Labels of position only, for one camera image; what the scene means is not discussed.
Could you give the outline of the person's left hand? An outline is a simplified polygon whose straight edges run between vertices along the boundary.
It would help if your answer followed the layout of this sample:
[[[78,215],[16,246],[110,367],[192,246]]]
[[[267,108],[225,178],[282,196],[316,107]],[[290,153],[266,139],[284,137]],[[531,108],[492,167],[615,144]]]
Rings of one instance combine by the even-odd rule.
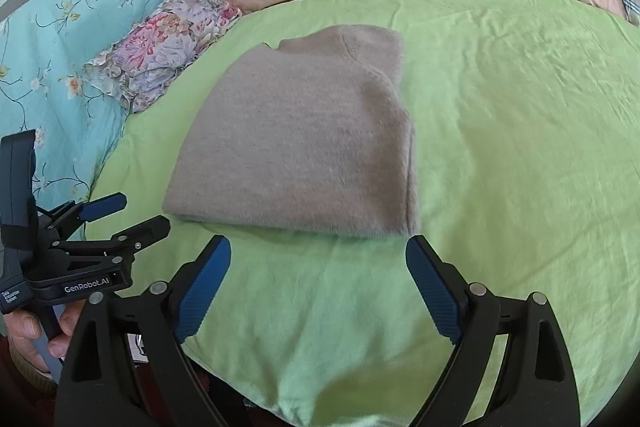
[[[66,351],[84,306],[84,300],[75,301],[74,303],[69,303],[61,313],[58,323],[60,323],[62,334],[52,338],[48,344],[52,357],[58,359],[66,357]],[[49,369],[46,361],[43,360],[35,346],[35,341],[42,335],[37,317],[25,310],[16,310],[6,314],[3,320],[6,323],[11,346],[31,366],[42,373],[48,373]]]

